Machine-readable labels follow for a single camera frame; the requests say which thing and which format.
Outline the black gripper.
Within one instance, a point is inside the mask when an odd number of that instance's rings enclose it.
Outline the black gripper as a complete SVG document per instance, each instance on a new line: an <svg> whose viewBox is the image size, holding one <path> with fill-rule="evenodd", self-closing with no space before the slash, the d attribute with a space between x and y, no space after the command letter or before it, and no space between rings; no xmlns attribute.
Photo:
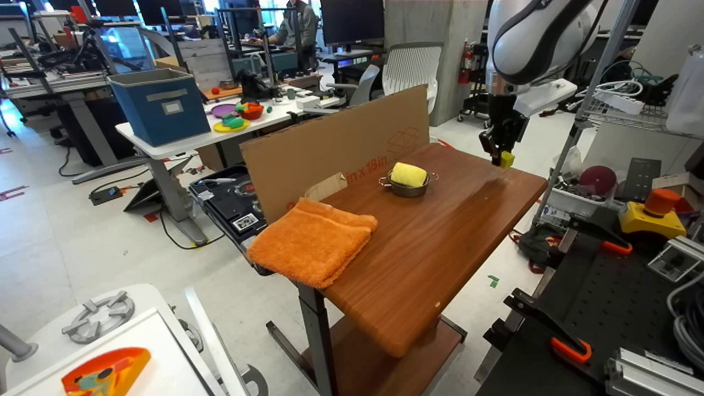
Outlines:
<svg viewBox="0 0 704 396"><path fill-rule="evenodd" d="M515 94L488 96L488 128L479 135L479 143L492 165L500 165L502 153L511 153L525 132L528 118L515 110L515 100Z"/></svg>

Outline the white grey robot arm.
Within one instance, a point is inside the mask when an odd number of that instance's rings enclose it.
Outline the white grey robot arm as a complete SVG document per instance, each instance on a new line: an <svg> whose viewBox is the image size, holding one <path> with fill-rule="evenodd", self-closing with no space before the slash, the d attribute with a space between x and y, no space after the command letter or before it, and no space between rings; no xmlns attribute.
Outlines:
<svg viewBox="0 0 704 396"><path fill-rule="evenodd" d="M594 42L609 0L492 0L488 6L488 128L479 135L492 165L505 165L528 116L520 92L559 76Z"/></svg>

